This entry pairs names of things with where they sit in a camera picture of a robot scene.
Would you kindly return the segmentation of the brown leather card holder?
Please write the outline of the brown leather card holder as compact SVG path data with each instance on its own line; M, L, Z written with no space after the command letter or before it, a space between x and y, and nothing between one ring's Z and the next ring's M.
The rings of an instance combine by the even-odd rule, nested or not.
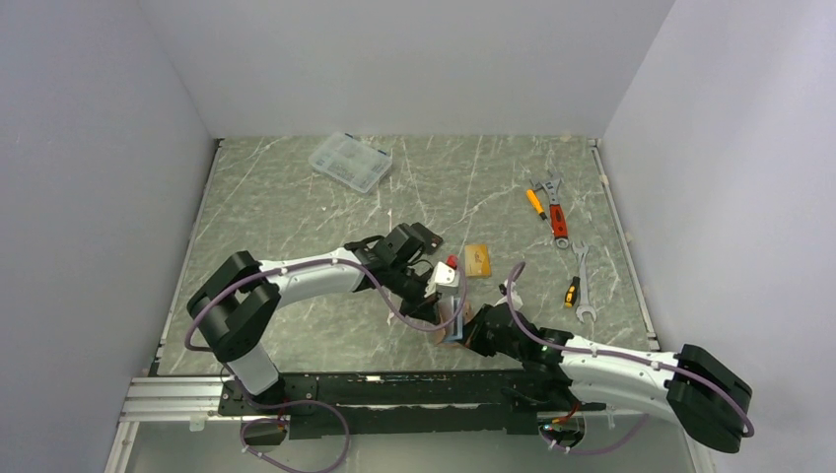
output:
M447 297L439 303L438 315L440 322L448 325L435 332L435 343L452 345L462 342L464 324L472 315L470 303L459 297Z

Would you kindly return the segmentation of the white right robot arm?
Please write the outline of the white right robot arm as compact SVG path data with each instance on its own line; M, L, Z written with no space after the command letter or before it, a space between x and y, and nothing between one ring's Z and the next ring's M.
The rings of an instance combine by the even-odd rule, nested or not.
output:
M702 347L675 352L611 347L571 332L537 327L507 304L485 305L463 326L463 345L504 355L543 382L549 405L605 404L679 426L693 440L737 453L753 436L751 387Z

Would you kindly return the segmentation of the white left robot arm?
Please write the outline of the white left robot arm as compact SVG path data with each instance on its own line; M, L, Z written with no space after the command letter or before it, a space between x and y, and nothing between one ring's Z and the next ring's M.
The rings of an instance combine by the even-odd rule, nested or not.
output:
M186 310L206 351L244 387L244 401L260 414L275 411L285 381L260 343L274 312L331 294L376 288L401 300L399 312L417 325L436 325L438 298L427 287L432 272L415 268L441 238L421 223L399 224L387 235L348 242L328 253L287 261L258 261L243 250L230 256L191 296Z

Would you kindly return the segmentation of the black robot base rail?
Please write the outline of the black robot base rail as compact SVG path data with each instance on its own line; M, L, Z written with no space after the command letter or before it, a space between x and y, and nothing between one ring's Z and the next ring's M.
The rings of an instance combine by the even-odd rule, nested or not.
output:
M522 370L452 372L319 372L283 375L278 394L248 403L232 380L223 383L222 417L282 414L290 439L351 435L501 431L534 435L539 423L574 407L600 411L580 401L555 378Z

